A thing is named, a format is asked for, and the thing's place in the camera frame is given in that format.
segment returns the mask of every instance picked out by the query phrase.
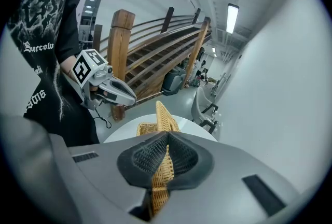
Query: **black t-shirt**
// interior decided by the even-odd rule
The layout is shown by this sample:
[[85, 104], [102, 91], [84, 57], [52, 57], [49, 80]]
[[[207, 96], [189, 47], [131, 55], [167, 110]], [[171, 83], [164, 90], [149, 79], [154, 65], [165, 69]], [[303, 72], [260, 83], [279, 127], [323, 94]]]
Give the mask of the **black t-shirt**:
[[24, 117], [61, 135], [67, 146], [98, 143], [95, 124], [65, 79], [60, 63], [78, 54], [79, 0], [21, 0], [8, 28], [24, 58], [40, 77]]

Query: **cable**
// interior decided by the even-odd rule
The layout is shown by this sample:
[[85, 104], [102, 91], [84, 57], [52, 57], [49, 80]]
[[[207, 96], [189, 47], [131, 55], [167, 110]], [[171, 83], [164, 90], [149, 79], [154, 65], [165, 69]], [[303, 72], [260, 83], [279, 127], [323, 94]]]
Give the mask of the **cable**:
[[105, 124], [106, 128], [110, 129], [112, 127], [112, 124], [109, 121], [107, 121], [105, 118], [100, 116], [99, 112], [97, 111], [97, 108], [95, 109], [95, 112], [98, 114], [98, 117], [94, 117], [93, 119], [102, 119], [106, 123]]

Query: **graphic print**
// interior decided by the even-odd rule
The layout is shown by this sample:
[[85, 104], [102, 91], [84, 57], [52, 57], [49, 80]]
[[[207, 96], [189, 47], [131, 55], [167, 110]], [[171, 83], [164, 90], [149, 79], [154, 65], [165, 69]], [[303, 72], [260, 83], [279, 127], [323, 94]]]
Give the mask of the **graphic print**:
[[74, 66], [74, 74], [77, 77], [78, 81], [82, 84], [88, 74], [91, 72], [87, 61], [85, 61], [83, 55], [76, 61]]
[[96, 63], [97, 66], [105, 63], [105, 61], [100, 57], [100, 55], [95, 50], [86, 51], [86, 53]]
[[44, 90], [40, 90], [35, 95], [33, 95], [31, 97], [31, 99], [29, 100], [29, 103], [27, 104], [25, 113], [26, 113], [27, 109], [31, 109], [35, 104], [38, 104], [38, 102], [40, 102], [43, 98], [45, 98], [45, 96], [46, 96], [46, 93]]
[[51, 50], [54, 48], [54, 44], [45, 44], [45, 45], [40, 45], [40, 46], [30, 46], [30, 43], [26, 41], [24, 44], [25, 49], [23, 52], [38, 52], [38, 51], [45, 51], [45, 50]]
[[12, 36], [23, 45], [22, 39], [49, 36], [56, 39], [65, 0], [22, 0], [21, 6], [8, 21]]
[[37, 75], [41, 74], [43, 72], [42, 68], [38, 65], [37, 69], [33, 69]]
[[71, 107], [68, 101], [62, 97], [61, 94], [61, 86], [59, 85], [59, 78], [60, 78], [60, 64], [56, 61], [56, 70], [54, 71], [54, 79], [53, 79], [53, 87], [54, 90], [56, 91], [56, 94], [59, 98], [59, 121], [62, 120], [64, 116], [63, 108], [64, 107]]

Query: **black mesh pad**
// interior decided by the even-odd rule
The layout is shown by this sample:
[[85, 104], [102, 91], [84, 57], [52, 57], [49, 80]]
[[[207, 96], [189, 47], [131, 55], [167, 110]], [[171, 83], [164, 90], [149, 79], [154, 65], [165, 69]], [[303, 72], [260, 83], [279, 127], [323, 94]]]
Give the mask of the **black mesh pad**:
[[208, 177], [214, 161], [205, 148], [183, 138], [180, 132], [154, 133], [155, 136], [118, 157], [117, 166], [129, 184], [151, 189], [152, 177], [166, 154], [167, 145], [174, 167], [174, 179], [167, 185], [169, 190], [195, 188]]

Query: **wicker basket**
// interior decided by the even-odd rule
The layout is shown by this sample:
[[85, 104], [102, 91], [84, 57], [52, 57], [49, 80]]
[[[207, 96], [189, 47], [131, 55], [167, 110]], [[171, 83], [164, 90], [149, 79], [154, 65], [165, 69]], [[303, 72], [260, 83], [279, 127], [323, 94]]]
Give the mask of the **wicker basket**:
[[[160, 102], [156, 102], [157, 123], [142, 122], [137, 127], [137, 136], [154, 131], [180, 131], [170, 112]], [[169, 199], [167, 183], [174, 178], [174, 169], [169, 155], [169, 146], [159, 168], [152, 178], [153, 215], [157, 214]]]

